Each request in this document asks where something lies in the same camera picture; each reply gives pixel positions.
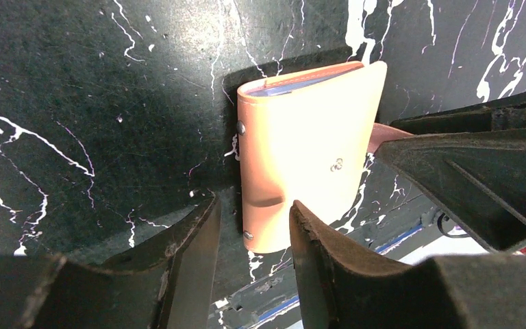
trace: black cable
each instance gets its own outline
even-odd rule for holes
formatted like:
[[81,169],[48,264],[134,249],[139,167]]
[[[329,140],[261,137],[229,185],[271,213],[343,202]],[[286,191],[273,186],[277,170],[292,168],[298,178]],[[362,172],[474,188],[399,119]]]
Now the black cable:
[[451,238],[451,239],[463,239],[463,238],[470,237],[468,234],[449,234],[447,233],[442,227],[442,222],[449,221],[449,220],[450,218],[444,212],[440,214],[440,216],[436,220],[436,227],[438,227],[438,230],[440,231],[442,235],[446,236],[447,238]]

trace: peach leather wallet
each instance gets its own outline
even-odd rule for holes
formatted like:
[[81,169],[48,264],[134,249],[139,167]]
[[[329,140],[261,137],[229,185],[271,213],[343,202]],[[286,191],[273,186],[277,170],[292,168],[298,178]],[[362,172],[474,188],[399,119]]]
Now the peach leather wallet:
[[373,151],[383,141],[407,136],[374,125],[385,77],[384,62],[346,62],[238,89],[248,250],[265,254],[290,245],[288,215],[295,199],[327,224],[350,209],[368,146]]

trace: orange wallet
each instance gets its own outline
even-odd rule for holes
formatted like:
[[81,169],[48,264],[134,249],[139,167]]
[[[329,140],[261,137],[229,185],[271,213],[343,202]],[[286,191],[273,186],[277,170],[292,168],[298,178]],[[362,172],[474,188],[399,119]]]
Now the orange wallet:
[[347,62],[238,89],[248,250],[265,254],[289,247],[288,215],[295,199],[327,224],[352,207],[385,77],[384,62],[366,67]]

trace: card holder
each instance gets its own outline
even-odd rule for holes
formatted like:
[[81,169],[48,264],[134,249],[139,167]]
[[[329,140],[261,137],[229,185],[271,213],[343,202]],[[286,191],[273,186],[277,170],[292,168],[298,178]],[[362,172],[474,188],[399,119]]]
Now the card holder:
[[385,77],[384,62],[347,62],[238,89],[248,250],[265,254],[290,245],[295,199],[327,224],[352,207]]

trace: card inside wallet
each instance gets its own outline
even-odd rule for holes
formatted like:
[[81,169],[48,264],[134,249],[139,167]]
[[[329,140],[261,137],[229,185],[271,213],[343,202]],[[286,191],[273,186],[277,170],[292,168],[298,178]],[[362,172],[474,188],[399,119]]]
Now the card inside wallet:
[[326,80],[330,80],[335,77],[339,77],[340,75],[344,75],[346,73],[350,73],[358,69],[360,69],[360,67],[355,67],[353,69],[349,69],[343,72],[325,75],[323,77],[317,77],[315,79],[309,79],[306,81],[298,81],[298,82],[293,82],[291,84],[282,84],[281,86],[269,86],[269,87],[264,87],[263,89],[255,89],[255,90],[251,90],[247,92],[247,94],[253,97],[270,97],[270,96],[285,95],[285,94],[291,93],[294,90],[302,89],[302,88],[311,86],[313,84],[318,84],[320,82],[324,82]]

